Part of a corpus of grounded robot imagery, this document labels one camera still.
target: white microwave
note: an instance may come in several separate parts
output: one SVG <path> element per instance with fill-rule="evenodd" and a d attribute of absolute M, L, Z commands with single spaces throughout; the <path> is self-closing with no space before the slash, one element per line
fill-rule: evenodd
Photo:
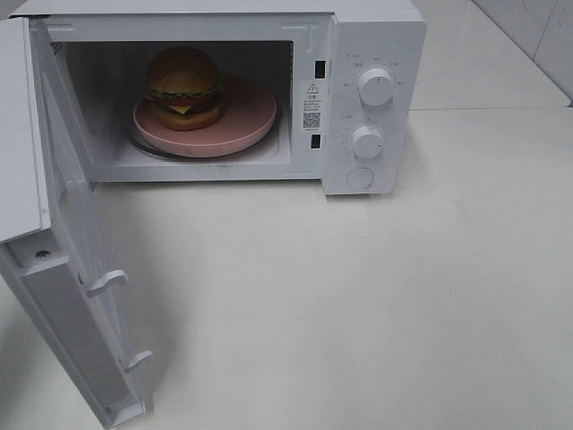
<path fill-rule="evenodd" d="M 29 0 L 0 21 L 0 270 L 102 426 L 144 412 L 93 210 L 98 182 L 320 179 L 391 191 L 426 25 L 409 0 Z M 197 47 L 268 89 L 272 127 L 216 158 L 133 128 L 147 64 Z"/>

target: power knob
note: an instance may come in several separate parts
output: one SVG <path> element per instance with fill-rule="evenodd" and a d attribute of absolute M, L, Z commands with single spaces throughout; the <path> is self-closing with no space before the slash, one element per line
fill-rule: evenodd
<path fill-rule="evenodd" d="M 352 135 L 352 149 L 356 157 L 373 159 L 384 149 L 386 134 L 377 128 L 364 125 Z"/>
<path fill-rule="evenodd" d="M 394 75 L 384 67 L 367 70 L 358 79 L 360 99 L 369 106 L 381 106 L 394 96 Z"/>

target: microwave door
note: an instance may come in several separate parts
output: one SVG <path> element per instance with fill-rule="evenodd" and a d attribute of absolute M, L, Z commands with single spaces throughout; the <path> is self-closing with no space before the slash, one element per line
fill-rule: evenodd
<path fill-rule="evenodd" d="M 103 427 L 144 412 L 110 265 L 74 149 L 79 117 L 41 20 L 0 21 L 0 272 Z"/>

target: bottom bun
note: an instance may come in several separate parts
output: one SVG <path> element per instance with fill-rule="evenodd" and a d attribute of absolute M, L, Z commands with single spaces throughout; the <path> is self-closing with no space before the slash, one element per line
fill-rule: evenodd
<path fill-rule="evenodd" d="M 204 112 L 191 115 L 179 115 L 167 112 L 156 103 L 150 102 L 150 112 L 165 127 L 177 132 L 188 132 L 216 123 L 225 113 L 225 102 L 219 100 L 215 105 Z"/>

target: top bun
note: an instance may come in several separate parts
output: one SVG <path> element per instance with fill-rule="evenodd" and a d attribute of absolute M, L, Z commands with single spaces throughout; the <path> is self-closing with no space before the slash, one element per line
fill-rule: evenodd
<path fill-rule="evenodd" d="M 158 92 L 201 93 L 216 87 L 220 76 L 207 54 L 194 47 L 173 47 L 150 63 L 147 85 Z"/>

